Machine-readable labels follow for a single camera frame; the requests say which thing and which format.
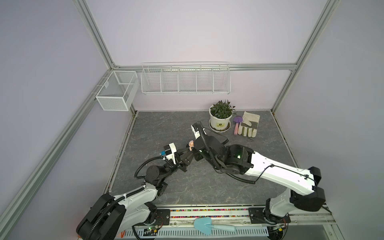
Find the pink earbud charging case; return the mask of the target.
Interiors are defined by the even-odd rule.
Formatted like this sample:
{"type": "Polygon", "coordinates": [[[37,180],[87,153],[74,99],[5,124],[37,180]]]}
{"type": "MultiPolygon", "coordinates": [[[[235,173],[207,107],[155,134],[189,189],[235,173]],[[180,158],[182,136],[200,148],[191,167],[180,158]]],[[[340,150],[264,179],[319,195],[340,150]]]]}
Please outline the pink earbud charging case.
{"type": "Polygon", "coordinates": [[[189,146],[189,150],[192,151],[193,148],[194,148],[194,141],[193,141],[193,140],[190,141],[190,142],[188,143],[188,146],[189,146]]]}

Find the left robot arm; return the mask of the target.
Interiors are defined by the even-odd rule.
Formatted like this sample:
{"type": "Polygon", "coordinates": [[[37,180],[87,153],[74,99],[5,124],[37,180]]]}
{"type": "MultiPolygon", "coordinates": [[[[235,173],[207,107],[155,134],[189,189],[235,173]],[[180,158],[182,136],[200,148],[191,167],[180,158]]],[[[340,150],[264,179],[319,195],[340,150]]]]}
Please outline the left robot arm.
{"type": "Polygon", "coordinates": [[[142,167],[155,160],[163,160],[165,164],[149,166],[143,176],[135,174],[134,177],[142,179],[143,183],[128,193],[102,195],[77,226],[78,236],[83,240],[113,240],[118,233],[136,224],[154,223],[157,207],[153,200],[167,188],[165,179],[177,170],[186,172],[193,159],[194,152],[185,149],[169,157],[158,156],[145,161],[142,167]]]}

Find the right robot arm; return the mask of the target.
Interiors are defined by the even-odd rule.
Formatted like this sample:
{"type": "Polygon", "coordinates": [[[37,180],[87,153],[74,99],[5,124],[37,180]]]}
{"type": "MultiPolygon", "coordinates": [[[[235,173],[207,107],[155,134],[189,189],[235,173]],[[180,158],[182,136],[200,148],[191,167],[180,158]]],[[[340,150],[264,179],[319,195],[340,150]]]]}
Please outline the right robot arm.
{"type": "Polygon", "coordinates": [[[287,223],[289,212],[317,212],[326,203],[325,191],[319,187],[322,179],[319,168],[295,168],[242,145],[226,146],[207,135],[201,122],[192,124],[191,129],[195,140],[190,149],[196,154],[196,160],[205,159],[217,173],[251,185],[265,179],[286,187],[282,194],[266,200],[265,208],[255,215],[258,222],[287,223]]]}

